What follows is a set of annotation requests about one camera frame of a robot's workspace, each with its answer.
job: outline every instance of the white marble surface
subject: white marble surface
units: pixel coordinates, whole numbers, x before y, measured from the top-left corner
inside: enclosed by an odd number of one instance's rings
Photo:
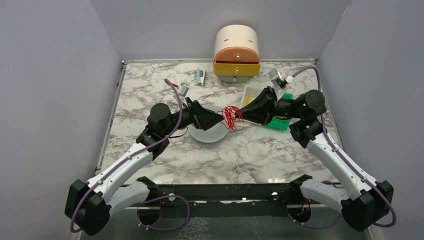
[[[285,74],[310,65],[310,62],[262,62],[261,71],[248,84],[271,86],[267,73],[277,68]],[[196,69],[206,69],[205,86],[194,86]],[[200,104],[220,107],[240,106],[245,84],[219,81],[212,63],[132,63],[127,66],[114,114],[102,170],[109,167],[135,142],[147,124],[150,108],[166,103],[171,111],[178,110],[174,93],[166,85],[168,78],[176,84],[191,85],[188,97]],[[286,92],[298,97],[317,88],[314,71],[296,77]],[[334,132],[331,118],[326,115],[327,128]],[[282,183],[302,174],[318,180],[335,180],[330,171],[312,154],[295,142],[289,131],[269,129],[253,123],[236,124],[225,142],[217,148],[201,148],[190,141],[188,134],[171,139],[168,148],[150,165],[137,171],[126,183],[147,176],[158,184],[233,184]]]

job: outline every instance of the yellow drawer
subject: yellow drawer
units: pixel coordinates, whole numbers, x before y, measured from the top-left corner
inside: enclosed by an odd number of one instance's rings
[[[261,64],[213,63],[213,73],[221,76],[256,76]]]

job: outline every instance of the green tray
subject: green tray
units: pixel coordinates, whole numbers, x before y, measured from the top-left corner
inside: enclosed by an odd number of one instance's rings
[[[284,93],[281,97],[282,99],[293,99],[293,94]],[[278,120],[276,117],[272,119],[268,125],[265,125],[267,128],[277,129],[281,131],[286,131],[289,128],[290,120]]]

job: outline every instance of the wall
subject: wall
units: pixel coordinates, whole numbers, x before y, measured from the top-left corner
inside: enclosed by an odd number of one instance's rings
[[[217,32],[252,27],[263,59],[319,58],[351,0],[91,0],[125,60],[214,57]]]
[[[353,0],[318,62],[346,151],[394,186],[386,240],[423,236],[423,12],[422,0]]]
[[[88,0],[0,3],[0,239],[68,239],[121,62]]]

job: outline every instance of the red wire bundle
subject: red wire bundle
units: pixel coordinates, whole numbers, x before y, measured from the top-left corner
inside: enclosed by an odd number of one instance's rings
[[[243,123],[245,120],[243,119],[242,113],[240,112],[240,109],[236,106],[226,106],[221,111],[218,111],[218,113],[221,112],[222,117],[224,118],[224,121],[226,122],[224,126],[226,129],[232,129],[237,130],[235,122],[242,121]]]

